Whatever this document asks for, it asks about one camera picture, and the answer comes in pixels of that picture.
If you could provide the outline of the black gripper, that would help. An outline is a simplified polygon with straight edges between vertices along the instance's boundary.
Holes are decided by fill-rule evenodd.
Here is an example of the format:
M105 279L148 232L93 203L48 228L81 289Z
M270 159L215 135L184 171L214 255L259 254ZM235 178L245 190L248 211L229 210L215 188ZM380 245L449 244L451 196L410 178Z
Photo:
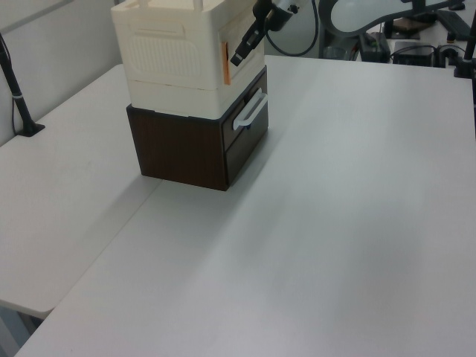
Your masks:
M259 0L253 6L255 22L243 36L231 57L231 63L239 66L260 44L263 31L279 31L294 15L293 1Z

